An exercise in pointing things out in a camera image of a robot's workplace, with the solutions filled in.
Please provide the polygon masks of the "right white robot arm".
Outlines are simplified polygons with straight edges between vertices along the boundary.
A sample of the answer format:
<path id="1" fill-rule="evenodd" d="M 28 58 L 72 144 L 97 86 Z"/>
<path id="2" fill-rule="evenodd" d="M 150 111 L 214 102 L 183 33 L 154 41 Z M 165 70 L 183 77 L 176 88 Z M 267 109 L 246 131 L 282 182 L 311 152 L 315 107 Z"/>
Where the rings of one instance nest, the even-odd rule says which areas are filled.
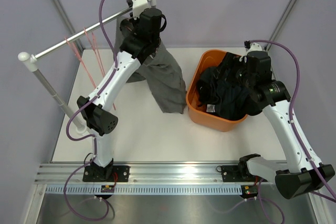
<path id="1" fill-rule="evenodd" d="M 271 123 L 287 161 L 280 165 L 250 154 L 239 160 L 243 171 L 275 184 L 286 199 L 326 186 L 335 170 L 331 164 L 323 164 L 310 146 L 291 107 L 294 98 L 282 82 L 272 79 L 268 54 L 254 50 L 239 56 L 228 52 L 223 66 L 229 83 L 250 90 L 254 105 Z"/>

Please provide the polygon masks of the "dark navy shorts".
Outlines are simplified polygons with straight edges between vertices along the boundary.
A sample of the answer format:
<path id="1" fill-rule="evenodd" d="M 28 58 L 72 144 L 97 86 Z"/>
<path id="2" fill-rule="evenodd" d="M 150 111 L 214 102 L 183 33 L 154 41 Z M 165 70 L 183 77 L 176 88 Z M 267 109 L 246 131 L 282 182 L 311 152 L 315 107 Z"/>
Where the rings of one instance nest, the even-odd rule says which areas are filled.
<path id="1" fill-rule="evenodd" d="M 218 85 L 223 90 L 224 99 L 219 109 L 216 108 L 216 113 L 210 114 L 230 121 L 236 121 L 245 115 L 254 116 L 262 112 L 257 103 L 251 99 L 247 88 L 230 84 L 223 77 L 217 77 L 217 79 Z"/>

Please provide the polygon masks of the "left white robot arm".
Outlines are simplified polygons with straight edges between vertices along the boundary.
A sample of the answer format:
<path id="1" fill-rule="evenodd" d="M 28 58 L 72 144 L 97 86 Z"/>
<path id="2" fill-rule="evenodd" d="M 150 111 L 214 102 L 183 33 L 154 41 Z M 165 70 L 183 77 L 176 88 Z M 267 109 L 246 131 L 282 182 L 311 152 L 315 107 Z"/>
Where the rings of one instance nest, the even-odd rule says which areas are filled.
<path id="1" fill-rule="evenodd" d="M 84 168 L 84 182 L 113 182 L 118 177 L 128 181 L 127 166 L 113 166 L 112 131 L 118 117 L 111 113 L 113 103 L 131 75 L 161 43 L 160 32 L 166 28 L 166 18 L 159 9 L 147 8 L 133 20 L 133 29 L 120 46 L 117 58 L 98 89 L 88 97 L 80 96 L 77 105 L 89 134 L 93 137 L 93 157 Z"/>

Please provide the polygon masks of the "black shorts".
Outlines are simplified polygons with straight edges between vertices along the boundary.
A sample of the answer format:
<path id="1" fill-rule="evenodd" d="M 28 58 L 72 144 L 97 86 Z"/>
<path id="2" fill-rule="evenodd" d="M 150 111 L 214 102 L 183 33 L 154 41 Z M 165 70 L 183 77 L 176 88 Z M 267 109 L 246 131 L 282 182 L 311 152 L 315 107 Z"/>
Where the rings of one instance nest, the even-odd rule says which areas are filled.
<path id="1" fill-rule="evenodd" d="M 207 113 L 216 113 L 223 101 L 223 90 L 218 85 L 216 67 L 206 68 L 196 83 L 199 106 L 205 105 Z"/>

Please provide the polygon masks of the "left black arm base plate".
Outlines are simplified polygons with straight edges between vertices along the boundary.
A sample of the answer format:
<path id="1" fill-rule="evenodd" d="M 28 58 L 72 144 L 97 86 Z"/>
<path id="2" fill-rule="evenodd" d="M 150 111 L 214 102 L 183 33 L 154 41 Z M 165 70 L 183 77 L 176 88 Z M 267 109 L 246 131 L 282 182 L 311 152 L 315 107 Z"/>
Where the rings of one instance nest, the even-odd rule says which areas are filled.
<path id="1" fill-rule="evenodd" d="M 129 166 L 113 165 L 110 167 L 86 166 L 83 182 L 122 182 L 129 180 Z"/>

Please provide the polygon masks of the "grey shorts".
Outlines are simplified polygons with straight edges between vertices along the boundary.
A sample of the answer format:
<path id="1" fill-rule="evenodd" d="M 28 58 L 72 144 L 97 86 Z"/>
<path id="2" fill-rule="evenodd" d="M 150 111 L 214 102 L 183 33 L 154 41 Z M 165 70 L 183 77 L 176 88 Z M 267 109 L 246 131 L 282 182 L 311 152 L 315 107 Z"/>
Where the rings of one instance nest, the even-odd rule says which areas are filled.
<path id="1" fill-rule="evenodd" d="M 154 55 L 147 57 L 127 82 L 144 80 L 163 113 L 184 113 L 186 84 L 182 69 L 163 43 L 160 43 Z"/>

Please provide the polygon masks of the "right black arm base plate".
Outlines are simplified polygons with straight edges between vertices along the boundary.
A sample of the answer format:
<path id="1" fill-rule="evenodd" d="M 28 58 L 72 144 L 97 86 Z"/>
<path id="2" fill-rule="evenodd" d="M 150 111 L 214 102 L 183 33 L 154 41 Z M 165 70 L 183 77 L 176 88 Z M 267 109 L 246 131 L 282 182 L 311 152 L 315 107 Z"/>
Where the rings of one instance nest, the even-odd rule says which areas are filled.
<path id="1" fill-rule="evenodd" d="M 247 182 L 249 177 L 240 165 L 223 165 L 220 167 L 223 182 Z"/>

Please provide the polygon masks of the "pink hanger of black shorts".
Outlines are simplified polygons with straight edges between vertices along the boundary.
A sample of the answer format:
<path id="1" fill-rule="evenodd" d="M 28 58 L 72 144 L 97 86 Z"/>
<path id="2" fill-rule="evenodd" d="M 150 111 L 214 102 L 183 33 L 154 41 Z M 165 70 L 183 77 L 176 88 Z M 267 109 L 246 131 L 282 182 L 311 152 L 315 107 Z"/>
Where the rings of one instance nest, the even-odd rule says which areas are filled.
<path id="1" fill-rule="evenodd" d="M 83 62 L 82 57 L 81 57 L 81 55 L 80 55 L 80 53 L 78 51 L 77 46 L 75 45 L 74 42 L 69 42 L 66 38 L 65 38 L 65 41 L 66 41 L 67 45 L 71 48 L 71 50 L 73 51 L 73 53 L 75 54 L 76 58 L 79 60 L 80 64 L 82 65 L 82 67 L 83 67 L 84 71 L 86 72 L 86 74 L 87 74 L 87 76 L 88 76 L 88 78 L 89 78 L 92 86 L 94 88 L 96 88 L 97 86 L 96 86 L 96 84 L 95 84 L 95 82 L 94 82 L 91 74 L 89 73 L 89 71 L 88 71 L 85 63 Z"/>

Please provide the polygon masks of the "pink hanger of navy shorts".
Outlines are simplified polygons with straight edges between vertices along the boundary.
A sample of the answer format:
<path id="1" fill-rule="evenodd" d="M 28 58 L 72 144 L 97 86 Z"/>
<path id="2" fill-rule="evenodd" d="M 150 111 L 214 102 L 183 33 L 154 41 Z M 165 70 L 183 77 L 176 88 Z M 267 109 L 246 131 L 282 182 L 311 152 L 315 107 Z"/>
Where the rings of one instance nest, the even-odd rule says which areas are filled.
<path id="1" fill-rule="evenodd" d="M 106 72 L 105 72 L 103 64 L 102 64 L 102 59 L 101 59 L 101 56 L 100 56 L 99 49 L 97 47 L 98 45 L 97 45 L 96 37 L 95 37 L 95 35 L 94 35 L 93 32 L 91 32 L 91 36 L 89 36 L 89 34 L 88 34 L 88 32 L 87 32 L 87 30 L 85 28 L 84 28 L 84 32 L 85 32 L 86 39 L 89 42 L 89 45 L 90 45 L 90 47 L 93 50 L 93 53 L 95 55 L 95 58 L 96 58 L 99 70 L 101 72 L 101 75 L 103 77 L 105 77 Z M 85 63 L 82 62 L 81 64 L 82 64 L 82 66 L 83 66 L 83 68 L 84 68 L 84 70 L 85 70 L 85 72 L 86 72 L 86 74 L 87 74 L 87 76 L 88 76 L 88 78 L 89 78 L 92 86 L 96 89 L 97 85 L 96 85 L 96 83 L 95 83 L 92 75 L 90 74 L 89 70 L 87 69 Z"/>

